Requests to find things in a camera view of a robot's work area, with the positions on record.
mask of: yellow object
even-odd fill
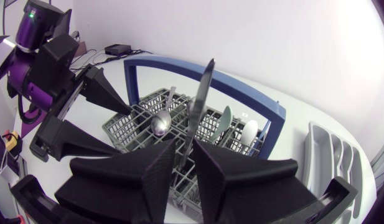
[[[10,150],[12,150],[16,145],[17,145],[17,140],[19,138],[19,134],[17,133],[17,131],[13,131],[12,134],[16,137],[14,138],[13,136],[11,137],[11,140],[10,141],[7,141],[5,143],[5,147],[6,147],[6,150],[9,152]]]

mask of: white table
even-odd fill
[[[105,69],[105,76],[108,81],[112,84],[122,99],[128,103],[123,61],[110,62],[101,67]],[[359,223],[361,223],[376,199],[376,187],[370,163],[356,139],[335,119],[315,107],[262,84],[249,81],[242,77],[234,75],[230,76],[256,88],[274,101],[280,101],[280,104],[286,108],[286,122],[269,159],[280,160],[291,158],[296,160],[299,166],[296,177],[299,180],[302,180],[304,167],[304,141],[308,134],[308,124],[310,121],[315,121],[319,125],[337,133],[340,137],[357,146],[363,170],[362,206],[358,218]],[[167,84],[160,86],[159,84],[163,83],[163,80],[165,80]],[[177,87],[177,93],[194,96],[197,92],[198,85],[199,83],[197,81],[183,77],[182,75],[158,70],[156,68],[138,67],[140,97],[146,96],[160,88],[170,88],[171,86]],[[252,109],[249,109],[233,98],[230,98],[213,88],[211,88],[208,93],[207,105],[218,111],[223,111],[226,105],[229,105],[232,107],[235,117],[242,118],[244,122],[247,122],[250,119],[255,119],[260,125],[260,129],[262,129],[266,123],[264,117],[256,114]],[[248,117],[244,117],[242,115],[243,113],[247,114]],[[102,130],[101,125],[108,121],[113,115],[115,115],[115,112],[91,104],[87,102],[83,96],[79,96],[68,112],[66,119],[97,139],[111,145],[111,141]],[[38,127],[24,138],[24,147],[21,155],[27,161],[29,174],[36,176],[45,193],[52,199],[55,199],[54,193],[72,175],[68,164],[74,157],[65,157],[60,162],[50,157],[49,161],[44,163],[33,156],[29,150],[29,144],[37,128]],[[21,121],[19,117],[16,118],[14,129],[21,130]],[[194,223],[193,220],[170,205],[167,206],[165,222]]]

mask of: white cutlery tray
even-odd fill
[[[305,138],[303,184],[317,197],[323,196],[330,181],[342,177],[358,194],[337,223],[356,223],[362,203],[362,165],[357,148],[315,122],[309,123]]]

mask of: black device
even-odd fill
[[[181,157],[178,141],[106,159],[72,159],[73,176],[55,193],[59,203],[32,175],[11,192],[37,223],[163,223],[172,168]],[[295,177],[292,159],[255,159],[197,140],[193,145],[204,223],[333,223],[357,195],[336,177],[315,198]]]
[[[114,55],[114,56],[123,56],[127,53],[130,53],[131,46],[124,44],[113,44],[111,46],[105,47],[105,54]]]

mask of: small black box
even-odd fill
[[[114,56],[122,56],[131,51],[130,45],[123,44],[113,44],[109,47],[105,47],[105,54],[114,55]]]

